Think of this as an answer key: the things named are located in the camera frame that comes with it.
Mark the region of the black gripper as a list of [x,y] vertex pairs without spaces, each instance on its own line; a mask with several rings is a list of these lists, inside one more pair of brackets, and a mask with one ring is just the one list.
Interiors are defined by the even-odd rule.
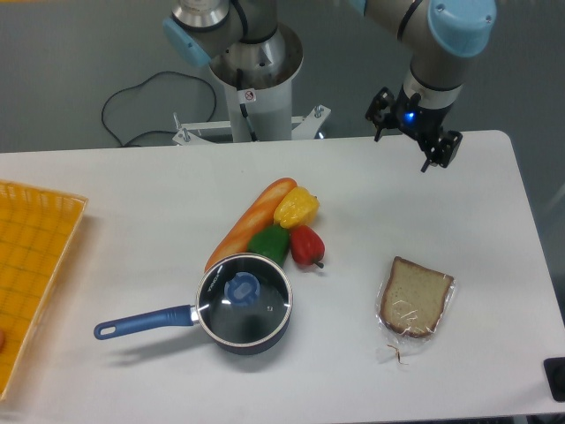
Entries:
[[365,119],[375,128],[378,142],[384,130],[395,129],[419,142],[426,159],[421,172],[430,166],[447,168],[456,157],[463,140],[458,131],[442,129],[452,107],[451,90],[434,90],[419,83],[404,83],[395,100],[383,87],[371,100]]

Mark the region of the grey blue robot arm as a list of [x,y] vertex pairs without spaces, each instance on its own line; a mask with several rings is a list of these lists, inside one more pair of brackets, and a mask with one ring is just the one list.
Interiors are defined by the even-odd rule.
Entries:
[[335,42],[339,70],[354,56],[383,64],[394,37],[410,68],[399,92],[381,89],[365,116],[377,131],[415,140],[426,167],[445,168],[462,135],[443,122],[496,15],[493,1],[177,1],[162,27],[179,56],[223,84],[236,141],[305,134],[290,124],[290,84],[305,54],[325,58]]

